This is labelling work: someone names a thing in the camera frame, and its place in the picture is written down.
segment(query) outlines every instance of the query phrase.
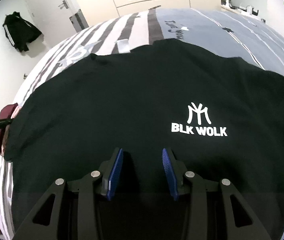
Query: blk wolk logo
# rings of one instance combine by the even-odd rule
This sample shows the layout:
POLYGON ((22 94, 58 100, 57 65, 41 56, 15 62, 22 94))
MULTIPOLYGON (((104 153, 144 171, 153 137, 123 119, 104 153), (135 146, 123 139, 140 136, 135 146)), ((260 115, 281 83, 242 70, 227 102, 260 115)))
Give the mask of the blk wolk logo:
MULTIPOLYGON (((208 135, 208 136, 227 136, 226 134, 226 127, 206 127, 206 126, 200 126, 202 125, 202 119, 201 115, 204 114, 206 122, 208 124, 212 124, 209 114, 208 114, 208 108, 205 107, 202 109, 203 105, 199 104, 198 107, 196 107, 195 103, 191 102, 192 106, 187 106, 189 109, 189 118, 187 119, 187 123, 190 124, 193 119, 193 112, 197 114, 197 122, 199 126, 196 126, 195 129, 199 135, 208 135)), ((171 126, 171 132, 181 132, 186 134, 194 134, 193 132, 193 126, 185 125, 185 130, 183 130, 183 125, 181 123, 172 123, 171 126)))

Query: black jacket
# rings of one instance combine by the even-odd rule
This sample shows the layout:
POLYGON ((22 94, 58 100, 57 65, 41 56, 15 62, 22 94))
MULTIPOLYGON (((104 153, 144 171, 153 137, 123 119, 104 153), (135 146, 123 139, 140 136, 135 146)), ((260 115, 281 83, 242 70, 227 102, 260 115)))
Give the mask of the black jacket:
POLYGON ((24 20, 19 12, 7 15, 3 27, 11 45, 20 52, 28 51, 26 43, 35 41, 42 34, 32 23, 24 20))

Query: striped bedsheet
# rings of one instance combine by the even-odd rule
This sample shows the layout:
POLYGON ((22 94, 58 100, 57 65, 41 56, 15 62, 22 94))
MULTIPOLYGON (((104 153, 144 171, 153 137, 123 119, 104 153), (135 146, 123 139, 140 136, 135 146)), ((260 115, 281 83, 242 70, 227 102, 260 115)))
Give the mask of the striped bedsheet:
MULTIPOLYGON (((242 57, 284 76, 284 38, 266 24, 231 12, 158 8, 99 23, 60 42, 34 67, 14 103, 22 107, 37 87, 90 53, 121 52, 117 41, 123 40, 132 50, 170 38, 201 46, 222 57, 242 57)), ((14 236, 13 165, 0 156, 0 229, 6 239, 14 236)))

